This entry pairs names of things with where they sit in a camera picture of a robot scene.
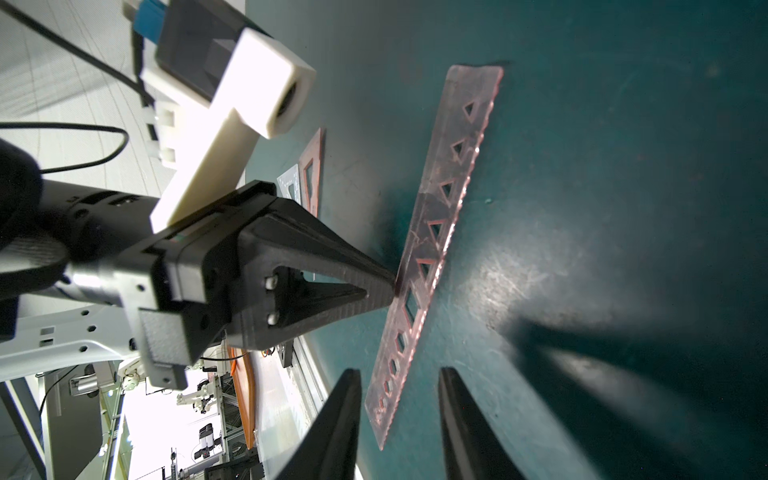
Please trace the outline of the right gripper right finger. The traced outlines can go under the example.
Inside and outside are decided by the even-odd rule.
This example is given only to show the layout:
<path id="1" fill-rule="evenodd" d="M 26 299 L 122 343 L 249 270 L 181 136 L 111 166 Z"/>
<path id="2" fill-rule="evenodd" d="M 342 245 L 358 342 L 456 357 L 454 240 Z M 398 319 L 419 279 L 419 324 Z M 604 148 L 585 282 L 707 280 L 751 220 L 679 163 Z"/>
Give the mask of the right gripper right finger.
<path id="1" fill-rule="evenodd" d="M 438 380 L 444 465 L 448 479 L 524 479 L 453 367 Z"/>

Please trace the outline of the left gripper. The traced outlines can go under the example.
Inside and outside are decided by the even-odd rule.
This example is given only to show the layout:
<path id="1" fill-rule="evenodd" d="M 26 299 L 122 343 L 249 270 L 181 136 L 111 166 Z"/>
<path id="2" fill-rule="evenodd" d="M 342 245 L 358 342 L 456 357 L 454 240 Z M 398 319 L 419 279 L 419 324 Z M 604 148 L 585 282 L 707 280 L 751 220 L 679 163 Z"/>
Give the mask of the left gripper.
<path id="1" fill-rule="evenodd" d="M 156 202 L 66 194 L 65 296 L 122 308 L 157 387 L 185 389 L 186 368 L 228 324 L 231 345 L 266 350 L 394 298 L 392 271 L 272 183 L 252 181 L 154 234 Z"/>

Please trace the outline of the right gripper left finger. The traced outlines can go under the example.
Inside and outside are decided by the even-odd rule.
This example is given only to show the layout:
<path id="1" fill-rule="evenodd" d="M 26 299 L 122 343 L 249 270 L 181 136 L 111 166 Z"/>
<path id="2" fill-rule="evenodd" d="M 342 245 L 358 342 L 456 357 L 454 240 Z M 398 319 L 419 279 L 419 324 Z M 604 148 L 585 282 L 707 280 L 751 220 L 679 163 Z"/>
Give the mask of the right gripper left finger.
<path id="1" fill-rule="evenodd" d="M 346 369 L 277 479 L 354 479 L 361 376 Z"/>

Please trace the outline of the clear small triangle ruler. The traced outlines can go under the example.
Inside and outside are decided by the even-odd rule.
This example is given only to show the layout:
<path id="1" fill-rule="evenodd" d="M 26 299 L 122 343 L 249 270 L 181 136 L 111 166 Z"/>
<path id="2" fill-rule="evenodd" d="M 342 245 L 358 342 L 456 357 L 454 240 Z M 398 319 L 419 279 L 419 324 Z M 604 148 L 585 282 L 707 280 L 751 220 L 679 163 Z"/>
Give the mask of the clear small triangle ruler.
<path id="1" fill-rule="evenodd" d="M 302 188 L 299 165 L 294 164 L 277 178 L 280 196 L 302 205 Z"/>

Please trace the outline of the brown tall triangle ruler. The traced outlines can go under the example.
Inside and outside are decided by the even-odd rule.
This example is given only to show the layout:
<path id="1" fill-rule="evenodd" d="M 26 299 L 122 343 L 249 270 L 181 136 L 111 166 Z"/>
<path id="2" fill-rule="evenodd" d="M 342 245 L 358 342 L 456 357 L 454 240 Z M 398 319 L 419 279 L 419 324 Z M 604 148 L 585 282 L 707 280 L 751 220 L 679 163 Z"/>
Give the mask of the brown tall triangle ruler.
<path id="1" fill-rule="evenodd" d="M 319 128 L 298 162 L 302 205 L 315 217 L 319 216 L 324 138 L 325 129 Z"/>

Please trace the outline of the brown stencil ruler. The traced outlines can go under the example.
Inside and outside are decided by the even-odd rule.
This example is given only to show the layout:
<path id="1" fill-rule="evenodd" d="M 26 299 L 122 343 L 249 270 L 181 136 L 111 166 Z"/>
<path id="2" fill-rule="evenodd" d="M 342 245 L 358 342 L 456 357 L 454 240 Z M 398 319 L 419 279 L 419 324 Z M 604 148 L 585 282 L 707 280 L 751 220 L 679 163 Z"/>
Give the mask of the brown stencil ruler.
<path id="1" fill-rule="evenodd" d="M 424 329 L 499 92 L 500 66 L 448 70 L 364 400 L 379 448 L 387 438 Z"/>

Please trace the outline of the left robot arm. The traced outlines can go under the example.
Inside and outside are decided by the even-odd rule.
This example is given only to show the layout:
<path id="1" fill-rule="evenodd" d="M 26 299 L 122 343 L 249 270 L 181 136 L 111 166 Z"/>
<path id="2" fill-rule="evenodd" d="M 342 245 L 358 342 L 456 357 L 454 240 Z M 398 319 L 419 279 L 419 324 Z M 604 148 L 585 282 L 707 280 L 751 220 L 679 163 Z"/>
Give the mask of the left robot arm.
<path id="1" fill-rule="evenodd" d="M 387 307 L 394 276 L 269 182 L 153 232 L 152 197 L 46 180 L 1 145 L 1 337 L 24 294 L 121 308 L 152 384 L 182 390 L 217 339 L 265 350 Z"/>

